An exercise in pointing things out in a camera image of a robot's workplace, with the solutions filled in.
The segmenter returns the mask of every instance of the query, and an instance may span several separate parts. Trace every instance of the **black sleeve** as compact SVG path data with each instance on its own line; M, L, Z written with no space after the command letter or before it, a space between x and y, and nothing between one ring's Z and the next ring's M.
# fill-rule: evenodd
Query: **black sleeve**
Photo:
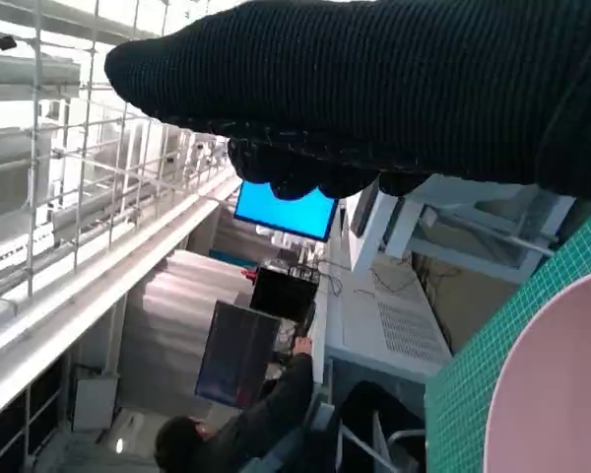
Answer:
M244 411L229 426L233 433L232 454L262 457L292 428L300 424L311 400L313 368L309 355L296 355L274 390Z

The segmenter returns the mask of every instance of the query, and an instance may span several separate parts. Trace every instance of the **white desk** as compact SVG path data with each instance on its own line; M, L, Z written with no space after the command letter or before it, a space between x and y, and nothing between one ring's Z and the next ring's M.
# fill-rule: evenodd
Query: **white desk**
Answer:
M320 270L343 287L335 296L328 278L322 276L320 281L310 332L315 383L324 383L324 366L333 359L425 382L451 354L416 274L409 265L376 265L387 286L403 288L398 293L387 291L370 271L356 274L341 267L350 265L349 247L348 233L340 234L336 219L326 250L326 258L334 264L320 264Z
M359 199L359 194L346 199L349 224ZM414 251L520 284L536 270L543 254L551 254L548 245L555 238L574 199L555 196L536 186L475 182L437 174L402 200L379 192L362 236L349 234L348 265L354 272L369 270L399 202L399 214L385 246L385 254L402 258L406 251ZM520 214L510 220L498 212L493 214L478 208L478 204L486 206L487 203L495 210L519 209ZM458 236L462 230L467 243L455 238L431 240L419 225L426 209L434 221L455 229ZM469 237L475 247L473 251L468 250Z

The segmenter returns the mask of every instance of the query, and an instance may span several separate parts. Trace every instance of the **white panel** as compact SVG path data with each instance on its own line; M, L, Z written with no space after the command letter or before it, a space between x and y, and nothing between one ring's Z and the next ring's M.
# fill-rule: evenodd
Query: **white panel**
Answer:
M116 400L115 377L96 377L77 381L72 427L75 432L109 429Z

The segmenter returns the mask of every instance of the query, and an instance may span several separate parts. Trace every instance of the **wire mesh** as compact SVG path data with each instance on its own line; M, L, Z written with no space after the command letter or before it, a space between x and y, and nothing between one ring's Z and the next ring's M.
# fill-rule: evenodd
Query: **wire mesh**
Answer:
M112 249L229 166L224 140L147 117L115 94L103 71L113 47L105 40L170 33L203 16L203 6L58 1L82 12L72 30L42 29L55 0L32 2L31 26L0 20L0 37L18 44L0 51L0 61L31 73L8 86L14 100L0 96L0 298L15 307L21 300L11 295L24 285L32 297L44 269L70 257L78 272L84 245L104 238Z

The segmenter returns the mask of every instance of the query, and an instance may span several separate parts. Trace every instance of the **person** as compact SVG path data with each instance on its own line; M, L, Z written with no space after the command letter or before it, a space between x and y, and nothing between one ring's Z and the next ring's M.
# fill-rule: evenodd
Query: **person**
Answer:
M265 456L304 420L313 390L311 341L295 339L294 356L264 399L211 434L198 421L174 417L156 437L155 459L164 473L235 472Z

